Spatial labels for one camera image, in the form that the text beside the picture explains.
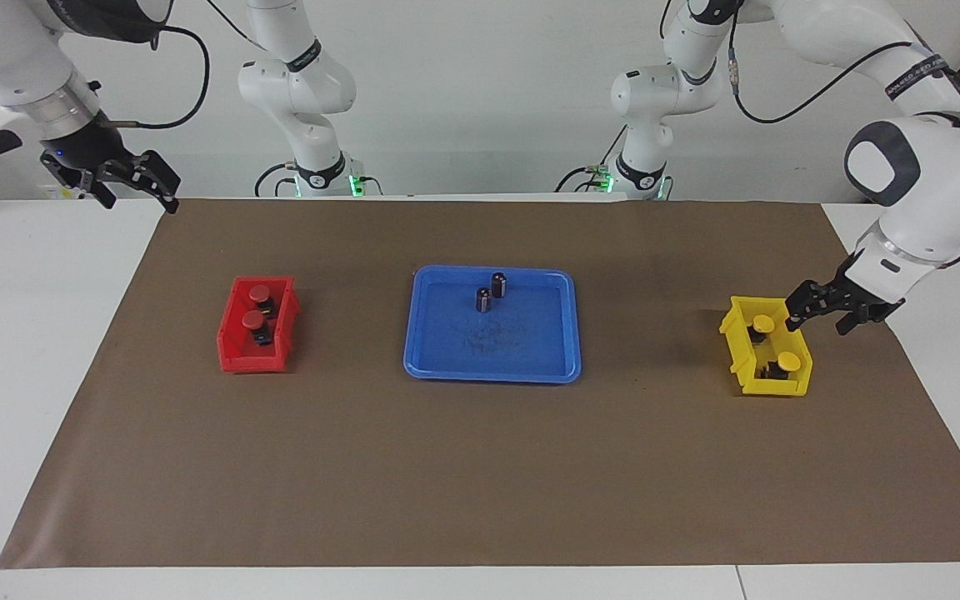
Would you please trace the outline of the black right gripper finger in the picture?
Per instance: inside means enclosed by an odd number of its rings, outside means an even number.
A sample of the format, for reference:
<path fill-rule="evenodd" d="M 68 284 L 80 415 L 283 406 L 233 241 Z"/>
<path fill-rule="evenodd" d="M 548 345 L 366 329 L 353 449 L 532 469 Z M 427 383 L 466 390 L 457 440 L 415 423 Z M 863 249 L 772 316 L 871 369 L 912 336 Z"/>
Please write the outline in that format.
<path fill-rule="evenodd" d="M 162 205 L 167 215 L 176 215 L 179 209 L 177 190 L 182 179 L 163 156 L 144 152 L 140 156 L 140 188 Z"/>
<path fill-rule="evenodd" d="M 110 187 L 102 180 L 99 172 L 81 171 L 80 189 L 84 197 L 90 195 L 91 198 L 94 198 L 94 200 L 99 202 L 99 204 L 107 210 L 113 209 L 115 204 L 117 204 L 117 195 L 115 195 Z"/>

